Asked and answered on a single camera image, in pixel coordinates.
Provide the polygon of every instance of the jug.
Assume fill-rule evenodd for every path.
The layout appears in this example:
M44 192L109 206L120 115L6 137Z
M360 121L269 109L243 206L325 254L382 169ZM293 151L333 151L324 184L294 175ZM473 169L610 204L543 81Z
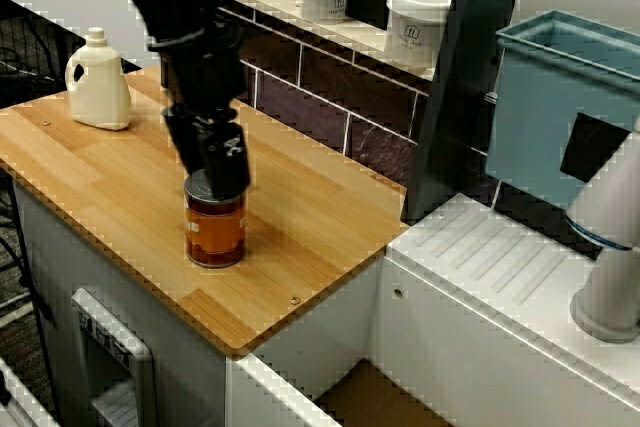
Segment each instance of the jug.
M65 72L71 117L102 129L124 129L131 117L131 96L120 54L108 45L99 27L90 28L86 39Z

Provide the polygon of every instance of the shelf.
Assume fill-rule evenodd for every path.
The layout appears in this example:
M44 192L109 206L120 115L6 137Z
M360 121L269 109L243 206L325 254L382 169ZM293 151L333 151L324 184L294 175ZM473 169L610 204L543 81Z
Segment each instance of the shelf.
M234 0L256 11L271 15L283 22L316 34L355 52L367 55L379 62L391 65L416 77L433 81L434 69L407 67L386 57L384 53L385 31L355 19L347 19L336 25L318 25L302 18L302 0Z

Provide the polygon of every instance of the metal can lid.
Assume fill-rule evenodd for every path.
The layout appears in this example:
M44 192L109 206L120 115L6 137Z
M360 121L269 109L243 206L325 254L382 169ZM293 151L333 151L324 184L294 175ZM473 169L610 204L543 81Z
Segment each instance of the metal can lid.
M225 205L237 201L244 193L229 199L216 199L207 180L207 173L204 169L198 170L187 177L184 181L184 191L187 196L197 200L202 204Z

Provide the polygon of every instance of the black robotic arm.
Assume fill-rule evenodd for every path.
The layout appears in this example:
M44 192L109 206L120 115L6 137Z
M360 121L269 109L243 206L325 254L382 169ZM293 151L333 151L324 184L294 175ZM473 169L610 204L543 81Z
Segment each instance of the black robotic arm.
M238 56L242 32L222 18L219 0L132 0L154 39L148 49L168 64L173 105L163 111L189 172L204 169L218 200L249 185L242 128L231 100L246 90Z

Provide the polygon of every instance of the cardboard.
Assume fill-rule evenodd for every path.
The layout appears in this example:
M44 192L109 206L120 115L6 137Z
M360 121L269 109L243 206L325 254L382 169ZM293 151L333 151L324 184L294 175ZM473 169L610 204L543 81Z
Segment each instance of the cardboard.
M451 424L362 360L316 404L344 427L449 427Z

